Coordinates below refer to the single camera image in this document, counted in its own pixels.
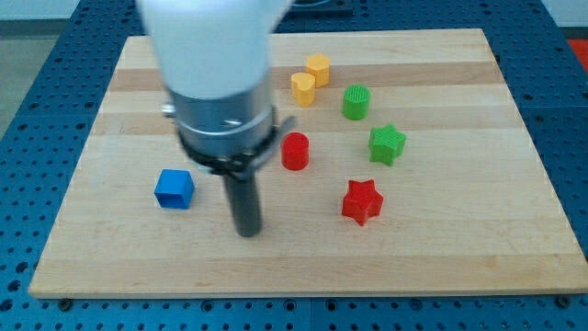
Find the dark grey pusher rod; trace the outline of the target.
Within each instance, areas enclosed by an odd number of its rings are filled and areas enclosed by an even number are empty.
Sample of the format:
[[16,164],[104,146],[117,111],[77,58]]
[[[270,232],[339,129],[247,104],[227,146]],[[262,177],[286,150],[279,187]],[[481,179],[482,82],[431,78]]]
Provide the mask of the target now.
[[242,237],[256,236],[262,230],[263,216],[255,177],[224,177],[223,181],[237,234]]

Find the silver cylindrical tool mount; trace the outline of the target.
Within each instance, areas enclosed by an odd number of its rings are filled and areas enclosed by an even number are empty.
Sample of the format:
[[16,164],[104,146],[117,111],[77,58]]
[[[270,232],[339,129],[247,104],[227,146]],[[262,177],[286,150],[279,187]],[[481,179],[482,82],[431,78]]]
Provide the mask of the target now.
[[193,98],[173,91],[169,95],[170,116],[183,149],[217,176],[249,179],[297,124],[293,116],[277,121],[269,73],[252,87],[227,97]]

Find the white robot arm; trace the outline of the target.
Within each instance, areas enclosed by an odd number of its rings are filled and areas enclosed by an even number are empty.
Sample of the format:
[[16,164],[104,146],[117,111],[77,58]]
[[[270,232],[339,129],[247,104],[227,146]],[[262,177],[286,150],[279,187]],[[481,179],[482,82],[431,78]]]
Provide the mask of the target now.
[[292,0],[141,0],[186,154],[223,178],[236,232],[257,235],[263,217],[255,173],[296,124],[277,119],[270,35]]

